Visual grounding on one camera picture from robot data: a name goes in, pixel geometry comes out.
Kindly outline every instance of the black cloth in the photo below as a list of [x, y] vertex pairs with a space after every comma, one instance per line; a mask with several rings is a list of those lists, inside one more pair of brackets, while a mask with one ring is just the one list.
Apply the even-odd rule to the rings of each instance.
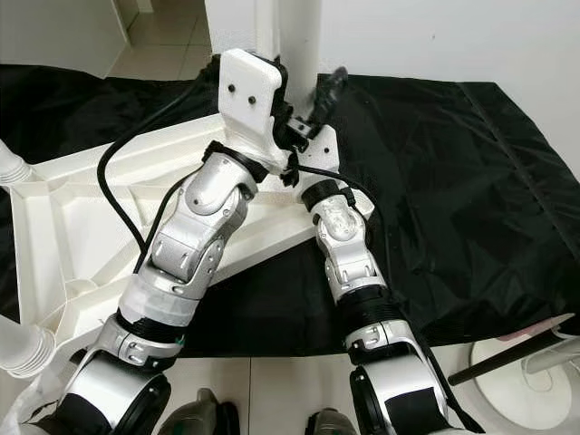
[[[215, 113], [217, 79], [152, 128]], [[0, 136], [31, 163], [112, 141], [190, 84], [27, 66], [3, 66], [0, 80]], [[496, 84], [351, 76], [330, 124], [341, 172], [385, 217], [384, 233], [371, 219], [372, 251], [431, 345], [578, 312], [580, 186]], [[15, 318], [0, 201], [0, 310]], [[310, 240], [212, 286], [183, 354], [343, 352], [323, 261]]]

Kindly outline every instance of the black wire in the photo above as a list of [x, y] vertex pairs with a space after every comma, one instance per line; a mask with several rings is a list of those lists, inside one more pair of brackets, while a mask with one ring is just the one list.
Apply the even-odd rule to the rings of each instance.
[[137, 241], [137, 245], [139, 246], [141, 253], [143, 250], [147, 252], [145, 249], [145, 240], [143, 240], [143, 236], [141, 235], [135, 223], [131, 220], [127, 212], [125, 212], [121, 204], [119, 204], [115, 196], [112, 194], [111, 188], [109, 187], [109, 183], [106, 179], [105, 171], [107, 169], [107, 164], [109, 163], [109, 160], [111, 160], [112, 156], [114, 156], [115, 153], [125, 144], [127, 144], [138, 134], [143, 133], [153, 122], [157, 121], [168, 111], [184, 102], [198, 88], [199, 81], [194, 81], [191, 86], [189, 86], [180, 96], [163, 106], [155, 113], [148, 116], [145, 120], [141, 121], [132, 129], [125, 131], [116, 141], [112, 143], [112, 145], [105, 152], [102, 153], [102, 156], [99, 159], [99, 165], [97, 166], [97, 181], [99, 182], [99, 187], [101, 188], [102, 194], [107, 199], [107, 201], [109, 201], [109, 204], [111, 204], [111, 207], [113, 207], [129, 231], [133, 234], [133, 237], [135, 237], [135, 241]]
[[163, 218], [163, 212], [165, 211], [165, 207], [169, 204], [169, 200], [171, 199], [173, 194], [177, 191], [177, 189], [179, 189], [181, 184], [183, 184], [183, 182], [188, 177], [191, 177], [193, 174], [197, 173], [201, 168], [203, 168], [203, 165], [201, 165], [199, 168], [197, 168], [193, 172], [189, 173], [188, 175], [186, 175], [185, 177], [183, 177], [179, 181], [177, 181], [165, 193], [165, 196], [163, 197], [163, 199], [161, 200], [161, 203], [159, 204], [159, 208], [157, 209], [157, 213], [155, 214], [155, 218], [153, 219], [153, 223], [151, 224], [151, 229], [149, 230], [149, 234], [147, 235], [147, 239], [144, 242], [144, 248], [141, 250], [141, 252], [139, 254], [139, 258], [137, 259], [137, 263], [135, 264], [135, 268], [133, 269], [133, 274], [136, 274], [137, 272], [139, 272], [139, 269], [143, 265], [143, 261], [145, 261], [145, 257], [147, 256], [147, 253], [149, 252], [149, 248], [151, 247], [151, 243], [153, 243], [153, 238], [155, 237], [155, 233], [157, 232], [157, 228], [159, 227], [159, 225], [161, 223], [161, 218]]
[[[385, 222], [384, 222], [384, 219], [382, 216], [381, 209], [379, 208], [379, 204], [378, 204], [376, 198], [374, 197], [374, 195], [363, 184], [359, 183], [358, 181], [356, 181], [354, 179], [350, 179], [349, 177], [346, 177], [343, 174], [331, 172], [330, 170], [310, 168], [310, 167], [302, 166], [302, 165], [297, 165], [295, 168], [302, 171], [302, 172], [309, 172], [311, 174], [322, 175], [324, 177], [328, 177], [331, 179], [339, 179], [340, 181], [344, 181], [349, 186], [353, 186], [356, 189], [359, 189], [364, 195], [366, 195], [366, 197], [374, 205], [374, 209], [376, 210], [377, 215], [379, 216], [381, 230], [382, 230], [383, 234], [385, 234]], [[385, 259], [387, 260], [387, 265], [388, 265], [389, 264], [389, 262], [388, 262], [389, 252], [388, 252], [386, 243], [384, 244], [384, 246], [385, 246]], [[392, 288], [388, 282], [388, 277], [385, 277], [385, 280], [387, 281], [387, 285], [390, 288]], [[461, 420], [461, 422], [463, 423], [463, 425], [465, 426], [465, 428], [467, 430], [471, 430], [471, 431], [476, 432], [476, 433], [485, 433], [485, 431], [481, 428], [481, 426], [479, 426], [479, 424], [469, 414], [467, 414], [459, 405], [459, 402], [458, 402], [457, 398], [455, 397], [455, 394], [451, 390], [451, 387], [447, 382], [447, 378], [443, 374], [443, 370], [441, 369], [439, 362], [437, 361], [437, 358], [435, 358], [433, 351], [431, 350], [431, 348], [427, 344], [427, 341], [423, 338], [421, 333], [417, 332], [413, 328], [412, 322], [408, 318], [406, 318], [405, 320], [409, 324], [409, 327], [410, 327], [411, 331], [413, 332], [413, 335], [415, 335], [415, 338], [417, 339], [419, 347], [423, 350], [423, 353], [425, 354], [425, 356], [427, 357], [427, 359], [430, 361], [431, 365], [433, 366], [433, 370], [434, 370], [435, 374], [437, 375], [437, 377], [439, 378], [441, 387], [443, 388], [443, 391], [445, 391], [445, 395], [447, 396], [449, 407], [452, 408], [458, 414], [459, 419]]]

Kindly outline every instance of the black cable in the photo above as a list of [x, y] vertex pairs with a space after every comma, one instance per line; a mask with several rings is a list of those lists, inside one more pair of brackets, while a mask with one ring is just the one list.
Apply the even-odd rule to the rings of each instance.
[[[383, 234], [385, 234], [385, 223], [384, 223], [381, 209], [379, 208], [379, 204], [378, 204], [376, 198], [374, 197], [374, 195], [363, 184], [359, 183], [358, 181], [356, 181], [354, 179], [350, 179], [349, 177], [346, 177], [343, 174], [331, 172], [330, 170], [310, 168], [310, 167], [302, 166], [302, 165], [297, 165], [295, 168], [297, 170], [302, 171], [302, 172], [309, 172], [311, 174], [322, 175], [324, 177], [328, 177], [331, 179], [339, 179], [340, 181], [344, 181], [349, 186], [353, 186], [356, 189], [359, 189], [364, 195], [366, 195], [366, 197], [374, 205], [374, 209], [377, 211], [377, 215], [379, 216], [379, 220], [381, 223], [381, 230], [382, 230]], [[387, 260], [387, 265], [388, 265], [388, 258], [389, 258], [389, 252], [387, 249], [387, 244], [385, 243], [385, 259]], [[385, 280], [387, 281], [387, 286], [389, 288], [392, 288], [388, 282], [387, 277], [385, 277]], [[463, 425], [465, 426], [465, 428], [467, 430], [471, 430], [472, 432], [476, 432], [476, 433], [485, 433], [485, 431], [481, 428], [481, 426], [479, 426], [479, 424], [469, 414], [467, 414], [459, 405], [459, 402], [458, 402], [457, 398], [455, 397], [455, 394], [453, 393], [450, 385], [447, 382], [447, 378], [443, 374], [443, 370], [441, 369], [439, 362], [437, 361], [437, 358], [435, 358], [433, 351], [431, 350], [431, 348], [427, 344], [426, 340], [423, 338], [422, 334], [418, 333], [413, 328], [412, 322], [410, 322], [409, 319], [406, 318], [405, 320], [409, 324], [409, 327], [410, 327], [411, 331], [413, 332], [413, 335], [415, 335], [415, 338], [417, 339], [419, 347], [422, 349], [423, 353], [425, 354], [427, 359], [430, 361], [435, 374], [439, 378], [441, 388], [443, 388], [443, 391], [445, 392], [445, 395], [447, 396], [449, 407], [452, 408], [458, 414], [459, 419], [461, 420], [461, 422], [463, 423]]]
[[193, 174], [197, 173], [201, 168], [203, 168], [203, 165], [201, 165], [199, 168], [197, 168], [193, 172], [189, 173], [188, 175], [186, 175], [185, 177], [183, 177], [179, 181], [177, 181], [165, 193], [165, 196], [163, 197], [163, 199], [161, 200], [161, 202], [159, 204], [159, 208], [157, 209], [157, 213], [155, 214], [155, 218], [153, 219], [153, 223], [151, 224], [151, 229], [149, 230], [149, 234], [147, 235], [147, 239], [144, 242], [144, 246], [143, 246], [144, 248], [141, 250], [141, 252], [139, 254], [139, 258], [137, 259], [137, 263], [135, 264], [135, 268], [133, 269], [133, 274], [136, 274], [137, 272], [139, 272], [139, 269], [143, 265], [143, 261], [145, 261], [145, 257], [147, 256], [147, 253], [149, 252], [149, 248], [151, 246], [151, 243], [153, 243], [153, 238], [155, 237], [155, 233], [157, 233], [157, 228], [160, 226], [161, 218], [163, 218], [163, 213], [165, 212], [165, 207], [169, 204], [169, 200], [171, 199], [173, 194], [179, 189], [181, 184], [183, 184], [183, 182], [188, 177], [191, 177]]
[[107, 201], [109, 201], [109, 204], [111, 204], [111, 207], [113, 207], [129, 231], [133, 234], [133, 237], [135, 237], [141, 253], [144, 250], [147, 252], [145, 248], [145, 240], [143, 240], [143, 236], [141, 235], [135, 223], [131, 220], [127, 212], [125, 212], [121, 204], [119, 204], [115, 196], [112, 194], [105, 174], [107, 164], [111, 160], [112, 156], [114, 156], [115, 153], [131, 139], [133, 139], [138, 134], [143, 133], [153, 122], [159, 120], [168, 111], [184, 102], [193, 92], [197, 91], [199, 88], [199, 82], [200, 81], [195, 80], [191, 86], [189, 86], [180, 96], [148, 116], [145, 120], [141, 121], [132, 129], [125, 131], [116, 141], [112, 143], [112, 145], [105, 152], [102, 153], [102, 156], [99, 159], [99, 165], [97, 166], [97, 181], [99, 182], [99, 187], [101, 188], [102, 194], [107, 199]]

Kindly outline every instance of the black fabric sheet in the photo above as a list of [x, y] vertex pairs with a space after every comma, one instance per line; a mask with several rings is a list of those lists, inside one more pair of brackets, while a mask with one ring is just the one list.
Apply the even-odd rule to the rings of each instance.
[[[31, 163], [112, 141], [190, 84], [26, 66], [0, 79], [1, 137]], [[204, 84], [152, 128], [215, 113], [217, 77]], [[431, 345], [578, 312], [580, 186], [496, 84], [351, 76], [330, 124], [341, 172], [386, 219], [386, 234], [371, 219], [372, 251]], [[0, 310], [16, 318], [6, 194], [0, 219]], [[310, 240], [208, 289], [183, 355], [343, 352], [323, 261]]]

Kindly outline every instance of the white round base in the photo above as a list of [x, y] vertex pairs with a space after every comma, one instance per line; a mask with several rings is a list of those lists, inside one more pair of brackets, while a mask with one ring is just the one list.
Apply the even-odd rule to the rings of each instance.
[[[471, 365], [511, 346], [512, 342], [495, 339], [474, 343]], [[479, 376], [476, 384], [497, 412], [531, 430], [557, 427], [566, 420], [572, 407], [570, 381], [559, 365], [527, 374], [520, 360]]]

